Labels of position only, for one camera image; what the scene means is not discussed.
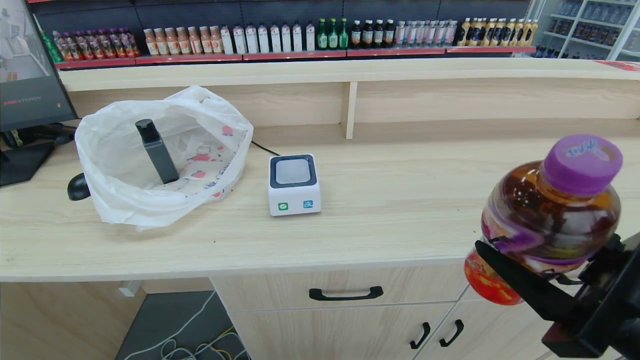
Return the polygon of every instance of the hikvision logo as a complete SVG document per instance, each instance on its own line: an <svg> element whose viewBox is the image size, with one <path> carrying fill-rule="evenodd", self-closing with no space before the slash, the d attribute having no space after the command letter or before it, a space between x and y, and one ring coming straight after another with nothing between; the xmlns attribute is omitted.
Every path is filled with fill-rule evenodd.
<svg viewBox="0 0 640 360"><path fill-rule="evenodd" d="M31 102L36 100L42 100L42 96L32 96L32 97L25 97L23 99L17 99L17 100L7 100L4 102L4 105L22 104L23 102Z"/></svg>

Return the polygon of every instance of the black computer mouse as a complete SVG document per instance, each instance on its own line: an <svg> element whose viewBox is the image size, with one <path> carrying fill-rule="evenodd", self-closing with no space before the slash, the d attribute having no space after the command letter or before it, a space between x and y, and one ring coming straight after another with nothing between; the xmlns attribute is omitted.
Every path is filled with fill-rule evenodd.
<svg viewBox="0 0 640 360"><path fill-rule="evenodd" d="M72 201L86 199L91 196L89 186L86 184L84 172L74 176L67 185L67 194Z"/></svg>

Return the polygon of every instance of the purple bottle cap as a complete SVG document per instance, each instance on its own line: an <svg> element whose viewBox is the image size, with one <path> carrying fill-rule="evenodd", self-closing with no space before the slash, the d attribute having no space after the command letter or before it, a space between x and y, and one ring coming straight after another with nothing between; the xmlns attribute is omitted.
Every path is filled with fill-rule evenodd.
<svg viewBox="0 0 640 360"><path fill-rule="evenodd" d="M622 167L622 153L595 135L560 139L543 162L543 177L562 192L593 196L603 192Z"/></svg>

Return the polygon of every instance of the monitor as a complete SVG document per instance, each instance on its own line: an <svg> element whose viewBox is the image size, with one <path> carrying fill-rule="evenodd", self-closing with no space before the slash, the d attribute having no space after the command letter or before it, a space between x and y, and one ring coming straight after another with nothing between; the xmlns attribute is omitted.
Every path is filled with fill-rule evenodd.
<svg viewBox="0 0 640 360"><path fill-rule="evenodd" d="M77 119L26 0L0 0L0 131ZM30 180L54 143L0 152L0 186Z"/></svg>

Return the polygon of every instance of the white scanner box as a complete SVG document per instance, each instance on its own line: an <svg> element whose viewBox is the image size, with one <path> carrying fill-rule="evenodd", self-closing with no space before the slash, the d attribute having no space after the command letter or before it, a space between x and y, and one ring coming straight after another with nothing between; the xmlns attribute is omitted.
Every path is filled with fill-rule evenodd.
<svg viewBox="0 0 640 360"><path fill-rule="evenodd" d="M269 159L269 212L274 217L322 209L316 159L311 154Z"/></svg>

